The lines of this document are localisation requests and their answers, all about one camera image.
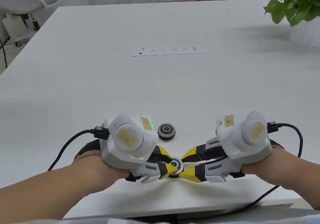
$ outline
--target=small round metal object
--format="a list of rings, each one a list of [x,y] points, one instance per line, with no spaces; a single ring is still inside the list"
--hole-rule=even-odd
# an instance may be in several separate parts
[[[168,124],[168,123],[162,124],[158,128],[158,136],[161,140],[171,140],[176,135],[175,131],[176,131],[176,129],[173,125]]]
[[[171,178],[178,178],[180,173],[183,172],[183,170],[185,169],[182,160],[176,157],[172,158],[170,165],[173,165],[174,167],[177,168],[177,171],[169,176]]]

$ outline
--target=black strap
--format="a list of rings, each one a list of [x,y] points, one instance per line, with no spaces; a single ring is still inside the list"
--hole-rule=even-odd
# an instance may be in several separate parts
[[[101,149],[100,149],[99,139],[94,140],[94,141],[91,141],[91,142],[89,142],[88,144],[86,144],[86,145],[78,152],[78,154],[75,156],[75,159],[76,159],[78,156],[80,156],[80,155],[82,155],[82,154],[84,154],[84,153],[86,153],[86,152],[88,152],[88,151],[91,151],[91,150],[101,150]]]

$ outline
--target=power outlet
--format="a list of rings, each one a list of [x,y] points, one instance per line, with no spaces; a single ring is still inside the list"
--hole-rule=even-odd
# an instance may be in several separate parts
[[[204,50],[199,47],[148,48],[135,50],[131,56],[187,55],[204,53]]]

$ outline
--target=yellow label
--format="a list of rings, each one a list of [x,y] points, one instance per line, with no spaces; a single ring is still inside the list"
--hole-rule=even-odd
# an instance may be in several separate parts
[[[145,117],[140,117],[141,121],[142,121],[142,125],[144,127],[145,130],[152,130],[151,128],[151,124],[148,118]]]
[[[234,119],[234,115],[225,116],[225,117],[224,117],[224,120],[225,120],[225,121],[224,121],[224,122],[225,122],[225,123],[224,123],[224,124],[225,124],[225,127],[234,126],[234,124],[235,124],[235,123],[234,123],[234,122],[235,122],[235,121],[234,121],[234,120],[235,120],[235,119]]]
[[[258,140],[261,133],[263,133],[265,130],[266,127],[260,121],[258,121],[251,129],[250,136],[253,140]]]
[[[137,139],[124,128],[117,132],[116,138],[127,147],[132,147],[137,141]]]

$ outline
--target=black cord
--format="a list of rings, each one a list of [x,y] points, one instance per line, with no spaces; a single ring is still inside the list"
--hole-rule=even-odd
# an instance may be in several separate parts
[[[60,160],[62,154],[64,153],[64,151],[66,150],[66,148],[71,144],[71,142],[73,142],[75,139],[77,139],[79,136],[83,135],[83,134],[87,134],[87,133],[91,133],[93,134],[95,130],[91,129],[91,130],[84,130],[79,132],[78,134],[75,134],[73,137],[71,137],[70,140],[68,140],[66,142],[66,144],[62,147],[62,149],[60,150],[58,156],[56,157],[56,159],[54,160],[54,162],[51,164],[51,166],[49,167],[48,171],[51,171],[54,166],[57,164],[57,162]]]
[[[286,123],[268,123],[268,133],[273,133],[279,130],[279,128],[281,127],[289,127],[292,128],[296,131],[296,133],[299,136],[300,142],[299,142],[299,151],[298,151],[298,155],[297,157],[301,157],[302,154],[302,148],[303,148],[303,144],[304,144],[304,139],[302,137],[301,132],[299,131],[299,129],[297,127],[295,127],[294,125],[290,125],[290,124],[286,124]],[[221,214],[217,214],[217,215],[212,215],[212,216],[204,216],[204,217],[194,217],[194,218],[187,218],[187,219],[181,219],[181,220],[199,220],[199,219],[207,219],[207,218],[216,218],[216,217],[221,217],[221,216],[225,216],[225,215],[231,215],[231,214],[236,214],[242,211],[246,211],[248,209],[250,209],[251,207],[255,206],[256,204],[258,204],[263,198],[265,198],[267,195],[269,195],[271,192],[273,192],[274,190],[278,189],[279,186],[276,185],[273,188],[271,188],[270,190],[268,190],[266,193],[264,193],[262,196],[260,196],[257,200],[255,200],[254,202],[245,205],[244,207],[229,211],[229,212],[225,212],[225,213],[221,213]]]
[[[4,48],[4,44],[3,44],[3,42],[2,42],[2,40],[1,40],[1,38],[0,38],[0,43],[1,43],[1,48],[3,49],[3,57],[4,57],[4,59],[5,59],[5,61],[4,61],[4,63],[5,63],[5,68],[8,68],[8,62],[7,62],[7,54],[6,54],[6,50],[5,50],[5,48]]]
[[[57,164],[57,162],[60,160],[61,156],[63,155],[64,151],[66,150],[66,148],[71,144],[71,142],[73,142],[75,139],[77,139],[79,136],[83,135],[83,134],[93,134],[95,138],[97,139],[103,139],[103,140],[108,140],[109,138],[109,130],[103,127],[99,127],[97,126],[94,129],[91,130],[83,130],[81,132],[79,132],[78,134],[75,134],[73,137],[70,138],[70,140],[68,140],[66,142],[66,144],[64,144],[64,146],[61,148],[58,156],[56,157],[56,159],[54,160],[54,162],[51,164],[51,166],[49,167],[48,171],[51,171],[54,166]]]

